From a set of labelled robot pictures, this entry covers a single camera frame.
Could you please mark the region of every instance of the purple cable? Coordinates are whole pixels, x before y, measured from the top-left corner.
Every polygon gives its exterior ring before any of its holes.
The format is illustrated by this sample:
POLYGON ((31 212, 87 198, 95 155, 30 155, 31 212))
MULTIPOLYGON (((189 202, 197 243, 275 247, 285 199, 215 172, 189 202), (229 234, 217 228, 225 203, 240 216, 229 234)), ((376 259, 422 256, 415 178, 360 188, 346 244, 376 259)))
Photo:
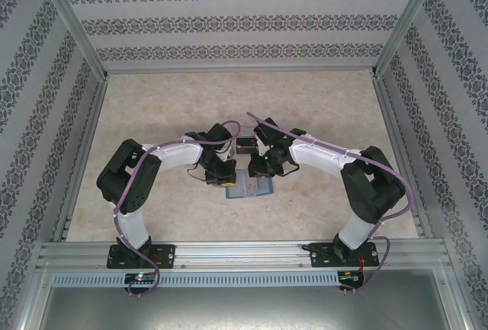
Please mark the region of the purple cable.
MULTIPOLYGON (((132 246, 130 244, 130 242, 125 238, 124 234, 122 233, 122 229, 120 228, 120 225, 119 225, 119 220, 118 220, 118 217, 117 217, 117 214, 120 212, 120 207, 122 207, 122 203, 124 202, 125 198, 127 197, 127 195, 129 194, 129 191, 130 191, 130 187, 132 186, 133 182, 134 182, 134 179, 136 178, 136 175, 137 175, 137 172, 139 171, 140 169, 140 166, 143 164, 144 162, 144 159, 151 153, 151 152, 154 152, 156 151, 157 149, 160 149, 162 147, 166 147, 166 146, 170 146, 170 145, 180 145, 180 144, 188 144, 188 145, 221 145, 221 144, 226 144, 228 142, 232 142, 233 140, 235 140, 237 138, 237 136, 241 133, 241 125, 239 124, 239 122, 235 121, 235 120, 227 120, 225 122, 222 123, 223 126, 225 126, 226 124, 229 124, 229 123, 232 123, 232 124, 235 124, 237 125, 237 132, 236 134, 234 134, 232 137, 230 137, 229 139, 225 139, 223 141, 216 141, 216 142, 211 142, 211 141, 195 141, 194 139, 177 139, 176 141, 170 141, 170 142, 165 142, 165 143, 161 143, 160 145, 157 145, 157 146, 154 146, 154 147, 151 147, 150 149, 148 149, 146 152, 144 152, 144 154, 141 156, 141 158, 139 159, 139 161, 137 162, 136 166, 134 167, 134 170, 132 171, 132 175, 130 176, 130 179, 129 181, 127 182, 127 185, 124 189, 124 192, 122 193, 122 195, 120 196, 120 199, 119 201, 117 202, 117 205, 115 206, 114 208, 114 224, 115 224, 115 229, 117 230, 118 234, 119 234, 119 237, 120 237, 120 240, 130 249, 132 250, 137 256, 139 256, 140 258, 142 258, 144 261, 148 262, 149 264, 151 264, 152 267, 154 267, 154 271, 155 271, 155 274, 156 274, 156 280, 154 281, 154 284, 152 285, 152 287, 150 287, 147 291, 143 292, 143 293, 139 293, 137 294, 138 297, 142 297, 142 296, 145 296, 147 294, 150 294, 151 292, 154 291, 154 289, 158 286, 159 284, 159 279, 161 277, 161 273, 159 272, 159 268, 158 268, 158 265, 152 261, 151 259, 147 258, 143 253, 141 253, 139 250, 137 250, 134 246, 132 246)), ((127 288, 127 291, 129 292, 129 295, 132 296, 133 293, 130 291, 130 288, 132 288, 132 284, 131 283, 129 285, 129 287, 127 288)))
POLYGON ((405 206, 405 208, 403 208, 402 210, 400 210, 400 211, 398 211, 396 213, 390 214, 389 216, 386 216, 386 217, 381 217, 378 220, 377 224, 374 225, 374 227, 371 229, 371 231, 368 234, 368 238, 369 239, 384 239, 384 240, 386 240, 386 242, 387 242, 387 249, 384 252, 383 259, 381 259, 380 264, 378 265, 376 271, 374 271, 374 273, 371 275, 371 277, 368 280, 368 282, 366 282, 365 284, 363 284, 363 286, 361 288, 366 287, 376 277, 376 275, 378 274, 378 272, 380 271, 380 269, 383 267, 384 262, 387 260, 388 253, 390 252, 390 240, 386 236, 376 236, 376 237, 372 237, 372 236, 378 230, 378 228, 381 226, 381 224, 384 221, 388 221, 389 219, 393 219, 393 218, 396 218, 398 216, 401 216, 402 214, 408 212, 412 208, 413 201, 414 201, 414 197, 413 197, 413 190, 412 190, 412 187, 410 186, 410 183, 401 174, 399 174, 398 172, 394 171, 392 168, 389 168, 388 166, 383 165, 380 162, 377 162, 377 161, 368 159, 367 157, 364 157, 364 156, 361 156, 361 155, 357 155, 355 153, 349 152, 347 149, 341 149, 340 147, 331 145, 331 144, 326 143, 326 142, 323 142, 323 141, 319 141, 319 140, 316 140, 316 139, 310 139, 310 138, 306 138, 306 137, 303 137, 303 136, 298 136, 297 134, 294 134, 294 133, 292 133, 292 132, 290 132, 290 131, 288 131, 288 130, 286 130, 284 128, 277 127, 277 126, 275 126, 275 125, 273 125, 271 123, 266 122, 265 120, 263 120, 261 118, 258 118, 257 116, 255 116, 251 112, 247 112, 247 115, 249 115, 252 119, 256 120, 258 123, 262 123, 262 124, 264 124, 267 127, 273 128, 274 130, 277 130, 279 132, 282 132, 284 134, 287 134, 288 136, 292 136, 295 139, 299 139, 299 140, 304 141, 306 143, 312 143, 314 145, 321 146, 324 149, 329 149, 329 150, 331 150, 333 152, 341 153, 343 155, 350 156, 350 157, 352 157, 354 159, 358 159, 358 160, 362 160, 364 162, 367 162, 368 164, 375 165, 378 168, 382 168, 384 171, 389 172, 395 178, 397 178, 398 180, 400 180, 402 182, 403 186, 405 187, 405 191, 406 191, 406 195, 407 195, 407 199, 408 199, 408 204, 405 206))

